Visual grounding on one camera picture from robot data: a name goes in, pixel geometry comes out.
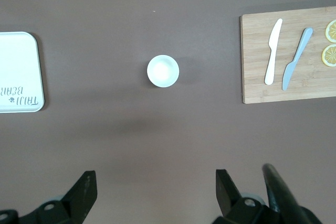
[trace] knife blade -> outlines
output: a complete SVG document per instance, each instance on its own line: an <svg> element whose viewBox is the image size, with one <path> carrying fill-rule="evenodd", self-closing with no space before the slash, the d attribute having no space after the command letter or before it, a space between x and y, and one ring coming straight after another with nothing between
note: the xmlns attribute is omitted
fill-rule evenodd
<svg viewBox="0 0 336 224"><path fill-rule="evenodd" d="M275 23L271 35L269 36L268 45L271 49L271 54L269 56L268 66L265 75L265 84L271 85L274 81L274 69L275 69L275 56L277 53L278 40L280 35L282 25L282 18L278 19Z"/></svg>
<svg viewBox="0 0 336 224"><path fill-rule="evenodd" d="M290 78L292 77L296 64L298 63L298 60L300 59L301 54L304 48L306 47L312 34L313 34L313 28L311 27L307 27L303 31L299 45L298 45L298 49L296 50L293 61L288 63L288 65L285 68L285 72L283 73L284 77L282 78L282 90L284 91L287 90Z"/></svg>

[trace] tabletop surface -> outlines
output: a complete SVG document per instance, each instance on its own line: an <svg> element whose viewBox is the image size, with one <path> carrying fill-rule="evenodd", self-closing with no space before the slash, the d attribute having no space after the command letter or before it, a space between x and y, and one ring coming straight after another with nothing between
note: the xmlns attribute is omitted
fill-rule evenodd
<svg viewBox="0 0 336 224"><path fill-rule="evenodd" d="M335 0L0 0L0 31L38 43L45 105L0 114L0 209L27 214L86 170L85 223L210 224L215 171L267 201L271 163L300 205L334 223L336 98L243 104L240 16ZM157 55L180 76L146 75Z"/></svg>

